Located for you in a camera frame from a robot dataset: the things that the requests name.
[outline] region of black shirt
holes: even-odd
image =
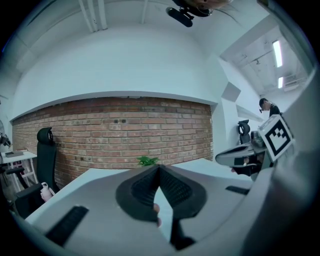
[[[276,104],[273,104],[273,103],[270,106],[269,117],[271,117],[272,115],[281,115],[281,112],[280,112],[278,106]]]

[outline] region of black and white square marker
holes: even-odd
[[[281,120],[265,134],[271,150],[276,157],[291,141],[290,136]]]

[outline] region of potted plant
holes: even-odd
[[[158,157],[155,158],[149,158],[147,156],[141,156],[141,157],[137,157],[136,159],[138,159],[140,162],[138,163],[138,165],[141,166],[154,166],[157,164],[157,161],[159,160]]]

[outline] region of person's black hair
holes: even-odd
[[[261,98],[260,100],[259,100],[259,106],[260,106],[260,108],[262,108],[262,105],[264,104],[264,102],[267,102],[268,100],[266,99],[266,98]]]

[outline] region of fluorescent light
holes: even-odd
[[[281,47],[280,47],[279,41],[273,42],[273,49],[275,53],[276,66],[279,68],[282,66],[282,54],[281,54]]]
[[[278,88],[282,88],[282,85],[284,84],[284,78],[283,77],[279,77],[278,80]]]

